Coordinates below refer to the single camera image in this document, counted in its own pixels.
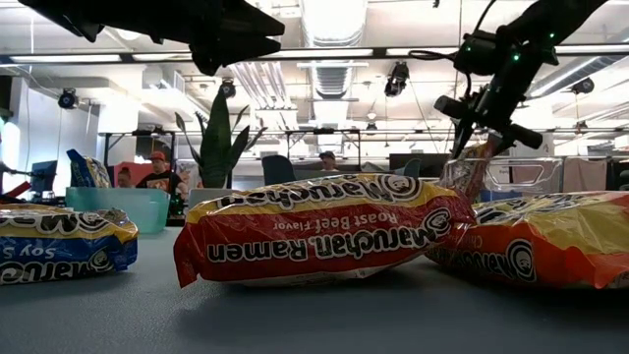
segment snake plant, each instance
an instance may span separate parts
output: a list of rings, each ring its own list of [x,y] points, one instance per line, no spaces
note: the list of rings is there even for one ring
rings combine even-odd
[[[241,118],[249,106],[243,108],[236,118],[234,128],[240,123]],[[200,151],[193,147],[186,132],[186,124],[181,116],[175,113],[177,127],[186,135],[186,140],[190,146],[193,159],[199,166],[199,174],[205,188],[225,188],[227,177],[238,163],[243,151],[252,148],[266,128],[260,129],[257,134],[250,138],[247,126],[232,142],[234,129],[229,122],[229,109],[227,108],[227,98],[220,89],[209,113],[209,119],[205,119],[201,113],[196,112],[199,121],[202,141]]]

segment cable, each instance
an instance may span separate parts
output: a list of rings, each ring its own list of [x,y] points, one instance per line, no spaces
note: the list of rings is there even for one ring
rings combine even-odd
[[[491,9],[491,6],[493,6],[495,1],[496,0],[489,1],[489,3],[487,4],[487,7],[485,7],[485,10],[483,11],[483,14],[479,18],[479,21],[476,23],[476,27],[474,28],[474,31],[479,30],[479,28],[481,27],[481,24],[483,23],[483,20],[485,19],[485,16],[487,16],[487,13],[489,12],[489,9]]]
[[[437,53],[431,50],[415,49],[415,50],[409,51],[409,56],[414,59],[427,60],[427,61],[446,59],[454,63],[454,57],[456,56],[456,53],[457,52],[450,53],[450,54],[443,54],[443,53]]]
[[[27,84],[27,163],[24,168],[25,171],[29,171],[29,160],[30,160],[30,86]]]
[[[59,107],[59,132],[57,134],[57,161],[61,152],[61,127],[63,127],[63,108]]]
[[[420,108],[420,113],[422,113],[422,106],[420,105],[420,101],[417,99],[417,93],[415,92],[413,81],[411,81],[411,89],[413,90],[413,97],[415,98],[415,103],[417,103],[418,108]],[[434,142],[434,138],[432,137],[432,132],[430,131],[429,122],[428,120],[426,120],[426,117],[424,116],[424,114],[422,114],[422,119],[424,119],[424,124],[426,124],[426,129],[429,131],[429,136],[430,136],[430,139],[432,140],[432,144],[434,145],[434,150],[439,152],[439,147],[437,147],[436,143]]]

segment computer monitor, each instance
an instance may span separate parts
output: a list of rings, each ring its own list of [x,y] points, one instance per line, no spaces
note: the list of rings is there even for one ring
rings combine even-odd
[[[41,198],[44,192],[52,191],[57,175],[57,161],[36,162],[32,165],[31,173],[30,190]]]

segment blue ramen package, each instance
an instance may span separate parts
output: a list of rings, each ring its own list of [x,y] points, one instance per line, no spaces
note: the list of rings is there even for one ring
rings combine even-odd
[[[67,152],[70,158],[72,179],[77,187],[111,188],[107,168],[100,161],[81,156],[75,149]]]
[[[138,257],[138,228],[117,210],[52,206],[0,209],[0,285],[125,270]]]

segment teal plastic bowl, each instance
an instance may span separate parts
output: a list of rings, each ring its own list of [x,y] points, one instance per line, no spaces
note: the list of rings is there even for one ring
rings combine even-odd
[[[115,207],[126,212],[141,233],[160,232],[168,217],[168,195],[156,189],[70,187],[66,206],[74,211]]]

